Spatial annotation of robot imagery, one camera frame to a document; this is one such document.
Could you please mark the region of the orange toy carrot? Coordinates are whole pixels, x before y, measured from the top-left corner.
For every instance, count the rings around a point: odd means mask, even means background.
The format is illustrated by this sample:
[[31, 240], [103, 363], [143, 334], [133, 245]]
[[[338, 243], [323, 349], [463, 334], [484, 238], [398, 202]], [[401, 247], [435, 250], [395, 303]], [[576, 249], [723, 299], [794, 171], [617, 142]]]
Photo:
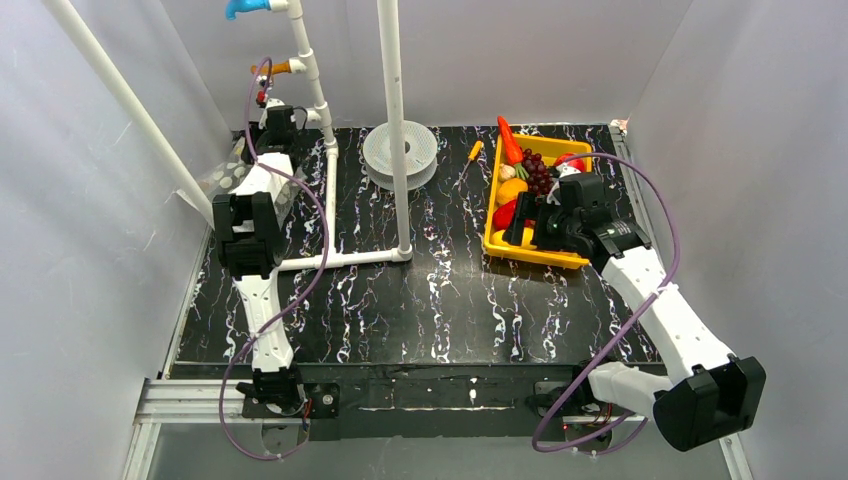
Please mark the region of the orange toy carrot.
[[512, 129], [506, 119], [502, 116], [498, 116], [497, 123], [499, 127], [503, 151], [506, 155], [506, 160], [503, 164], [509, 164], [513, 166], [516, 169], [517, 174], [515, 178], [520, 178], [523, 180], [524, 172], [521, 169], [523, 150], [515, 140]]

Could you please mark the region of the clear zip top bag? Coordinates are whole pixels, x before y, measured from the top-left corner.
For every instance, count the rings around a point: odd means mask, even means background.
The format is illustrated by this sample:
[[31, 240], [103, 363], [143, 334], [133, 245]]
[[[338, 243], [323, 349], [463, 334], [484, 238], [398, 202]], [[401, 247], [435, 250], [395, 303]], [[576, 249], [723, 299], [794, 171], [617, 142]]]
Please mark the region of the clear zip top bag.
[[243, 154], [249, 154], [245, 138], [234, 145], [228, 159], [197, 180], [200, 189], [212, 201], [219, 194], [250, 195], [260, 191], [271, 194], [277, 221], [282, 225], [289, 215], [301, 188], [289, 179], [262, 167], [248, 165]]

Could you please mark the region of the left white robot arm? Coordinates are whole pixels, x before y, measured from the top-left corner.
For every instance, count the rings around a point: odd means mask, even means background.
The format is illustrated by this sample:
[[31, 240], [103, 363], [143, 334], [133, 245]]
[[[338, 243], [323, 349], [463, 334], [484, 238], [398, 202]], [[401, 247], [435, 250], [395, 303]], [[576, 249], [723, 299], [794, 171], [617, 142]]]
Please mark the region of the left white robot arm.
[[293, 416], [305, 403], [302, 377], [280, 320], [278, 268], [285, 253], [281, 223], [299, 187], [290, 182], [297, 163], [291, 159], [301, 129], [296, 108], [266, 104], [258, 139], [245, 142], [258, 160], [239, 185], [212, 201], [219, 262], [242, 300], [248, 331], [252, 381], [236, 389], [271, 412]]

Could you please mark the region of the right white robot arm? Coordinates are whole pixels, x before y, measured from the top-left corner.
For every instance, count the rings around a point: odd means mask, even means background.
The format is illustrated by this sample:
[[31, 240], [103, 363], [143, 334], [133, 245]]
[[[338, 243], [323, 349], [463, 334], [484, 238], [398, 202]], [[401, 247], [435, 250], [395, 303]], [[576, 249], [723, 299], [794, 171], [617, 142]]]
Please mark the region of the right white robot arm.
[[[549, 196], [520, 193], [505, 240], [520, 244], [527, 221], [534, 223], [532, 245], [588, 259], [633, 309], [612, 342], [546, 407], [533, 434], [534, 449], [544, 449], [537, 443], [541, 434], [575, 394], [654, 422], [681, 452], [752, 427], [767, 378], [764, 367], [753, 356], [738, 357], [705, 326], [672, 281], [677, 268], [663, 268], [635, 221], [613, 215], [596, 175], [563, 177]], [[609, 360], [614, 344], [634, 324], [659, 351], [665, 375]]]

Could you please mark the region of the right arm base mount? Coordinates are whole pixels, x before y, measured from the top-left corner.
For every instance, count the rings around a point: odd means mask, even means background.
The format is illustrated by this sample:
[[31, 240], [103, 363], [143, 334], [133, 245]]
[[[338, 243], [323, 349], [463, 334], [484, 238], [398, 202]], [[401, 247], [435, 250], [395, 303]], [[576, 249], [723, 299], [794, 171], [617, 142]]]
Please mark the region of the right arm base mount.
[[[565, 392], [570, 383], [589, 364], [589, 360], [573, 365], [569, 376], [563, 380], [543, 379], [536, 382], [524, 405], [539, 417], [543, 417], [555, 401]], [[584, 380], [569, 399], [554, 413], [551, 424], [559, 423], [565, 441], [576, 440], [584, 435], [596, 433], [613, 423], [624, 409], [598, 400], [591, 392], [588, 380]]]

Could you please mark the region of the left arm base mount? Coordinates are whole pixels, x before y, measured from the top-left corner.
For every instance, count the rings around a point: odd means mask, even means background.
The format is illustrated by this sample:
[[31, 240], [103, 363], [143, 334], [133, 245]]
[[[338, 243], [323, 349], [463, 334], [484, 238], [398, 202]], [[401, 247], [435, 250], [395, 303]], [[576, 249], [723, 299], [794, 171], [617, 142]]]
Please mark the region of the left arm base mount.
[[248, 419], [334, 419], [339, 413], [340, 386], [336, 383], [305, 383], [292, 393], [263, 397], [250, 396], [252, 386], [241, 382], [237, 390], [245, 394], [241, 415]]

